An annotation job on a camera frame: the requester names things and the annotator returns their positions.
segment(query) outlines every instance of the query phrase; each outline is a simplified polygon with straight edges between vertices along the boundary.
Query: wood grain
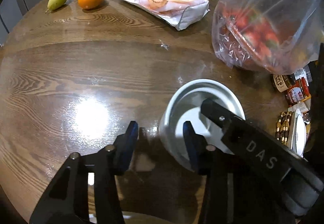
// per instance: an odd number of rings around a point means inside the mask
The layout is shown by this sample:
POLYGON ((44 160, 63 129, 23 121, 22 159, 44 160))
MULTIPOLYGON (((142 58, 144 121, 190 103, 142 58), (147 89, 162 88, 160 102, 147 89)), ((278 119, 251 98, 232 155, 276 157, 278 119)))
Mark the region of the wood grain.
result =
POLYGON ((3 54, 4 54, 4 49, 2 47, 0 47, 0 65, 3 59, 3 54))
POLYGON ((9 34, 0 66, 0 185, 14 207, 29 221, 71 152, 96 152, 136 120, 132 164, 117 178, 122 209, 196 223, 205 179, 177 164, 158 136, 170 98, 191 80, 216 80, 237 96, 247 119, 274 133, 286 103, 270 76, 230 69, 216 58, 217 0, 183 31, 121 0, 92 11, 68 0, 45 14, 47 2, 9 34))

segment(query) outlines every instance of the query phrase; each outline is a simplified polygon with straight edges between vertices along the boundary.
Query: white bowl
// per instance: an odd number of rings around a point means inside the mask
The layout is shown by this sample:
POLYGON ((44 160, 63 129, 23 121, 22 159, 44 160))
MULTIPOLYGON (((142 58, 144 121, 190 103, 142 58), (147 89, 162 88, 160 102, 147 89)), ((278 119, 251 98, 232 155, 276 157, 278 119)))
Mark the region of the white bowl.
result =
POLYGON ((188 170, 191 170, 191 166, 182 133, 185 121, 191 121, 195 132, 203 135, 208 144, 232 154, 221 141, 223 137, 221 128, 200 113, 200 106, 207 98, 245 119, 239 100, 229 88, 219 82, 198 79, 188 82, 177 90, 160 121, 159 135, 164 147, 188 170))

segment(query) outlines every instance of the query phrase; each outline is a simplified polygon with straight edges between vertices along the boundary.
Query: strawberry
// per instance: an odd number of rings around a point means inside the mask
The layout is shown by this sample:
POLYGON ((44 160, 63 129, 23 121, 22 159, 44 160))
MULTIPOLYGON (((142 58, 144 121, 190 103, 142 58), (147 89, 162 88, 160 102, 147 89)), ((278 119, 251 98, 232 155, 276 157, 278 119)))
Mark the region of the strawberry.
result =
POLYGON ((223 9, 223 17, 228 19, 229 17, 231 16, 231 12, 230 10, 227 10, 227 9, 223 9))
POLYGON ((276 34, 272 31, 265 34, 265 40, 273 42, 274 44, 279 44, 276 34))
POLYGON ((241 13, 242 13, 242 10, 237 10, 237 9, 232 10, 231 11, 231 17, 233 19, 236 19, 238 16, 240 16, 241 13))
POLYGON ((248 20, 249 22, 253 22, 258 19, 259 14, 257 14, 255 11, 250 10, 247 12, 248 20))
POLYGON ((236 21, 236 26, 237 26, 238 30, 242 30, 242 29, 246 28, 247 24, 248 24, 248 19, 246 16, 242 16, 236 21))
POLYGON ((244 38, 253 48, 256 48, 260 42, 260 34, 257 32, 247 31, 243 34, 244 38))
POLYGON ((260 42, 259 49, 258 49, 258 54, 262 58, 270 57, 271 56, 271 50, 263 42, 260 42))
POLYGON ((271 25, 264 17, 260 17, 255 21, 254 29, 261 34, 272 31, 271 25))

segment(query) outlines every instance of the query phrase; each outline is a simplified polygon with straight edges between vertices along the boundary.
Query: snack bag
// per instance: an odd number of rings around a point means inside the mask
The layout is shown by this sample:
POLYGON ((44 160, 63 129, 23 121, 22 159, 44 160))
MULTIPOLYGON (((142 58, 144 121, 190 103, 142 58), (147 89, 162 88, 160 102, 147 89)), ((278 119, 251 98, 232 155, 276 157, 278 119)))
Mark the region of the snack bag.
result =
POLYGON ((212 42, 228 66, 291 74, 318 58, 322 0, 220 0, 212 42))
POLYGON ((209 11, 208 0, 125 0, 161 18, 177 30, 201 20, 209 11))

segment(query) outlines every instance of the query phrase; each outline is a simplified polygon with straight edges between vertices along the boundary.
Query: white snack bag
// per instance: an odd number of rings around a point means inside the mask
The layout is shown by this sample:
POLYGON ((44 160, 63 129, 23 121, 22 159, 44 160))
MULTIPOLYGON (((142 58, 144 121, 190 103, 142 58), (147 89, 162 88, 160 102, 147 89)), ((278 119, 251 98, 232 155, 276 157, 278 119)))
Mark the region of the white snack bag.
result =
POLYGON ((161 18, 177 30, 200 21, 209 11, 208 0, 125 0, 161 18))

